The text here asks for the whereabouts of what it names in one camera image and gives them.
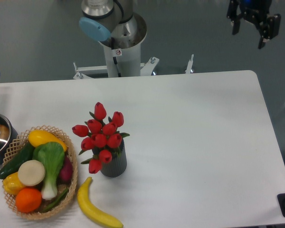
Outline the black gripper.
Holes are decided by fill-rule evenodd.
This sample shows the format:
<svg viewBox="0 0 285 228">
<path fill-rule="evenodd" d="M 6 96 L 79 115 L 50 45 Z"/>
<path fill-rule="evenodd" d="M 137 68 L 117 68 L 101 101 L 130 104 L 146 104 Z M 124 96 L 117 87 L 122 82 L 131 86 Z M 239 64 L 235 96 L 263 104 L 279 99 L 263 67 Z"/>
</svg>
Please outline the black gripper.
<svg viewBox="0 0 285 228">
<path fill-rule="evenodd" d="M 270 6 L 270 0 L 230 0 L 227 18 L 231 21 L 232 35 L 239 32 L 241 19 L 254 25 L 261 25 L 258 49 L 262 49 L 267 42 L 279 34 L 281 15 L 275 14 L 268 17 Z"/>
</svg>

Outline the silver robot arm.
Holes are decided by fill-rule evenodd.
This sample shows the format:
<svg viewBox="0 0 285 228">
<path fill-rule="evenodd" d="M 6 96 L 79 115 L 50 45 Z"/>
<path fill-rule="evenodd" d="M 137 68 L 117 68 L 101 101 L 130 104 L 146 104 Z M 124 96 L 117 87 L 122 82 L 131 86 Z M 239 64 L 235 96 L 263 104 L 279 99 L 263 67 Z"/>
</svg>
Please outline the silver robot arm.
<svg viewBox="0 0 285 228">
<path fill-rule="evenodd" d="M 232 34 L 239 32 L 243 19 L 253 24 L 260 34 L 258 48 L 279 33 L 281 15 L 270 15 L 270 0 L 230 0 L 227 18 L 233 26 Z M 146 36 L 146 25 L 138 25 L 131 0 L 84 0 L 81 30 L 91 39 L 107 44 L 110 48 L 131 48 Z"/>
</svg>

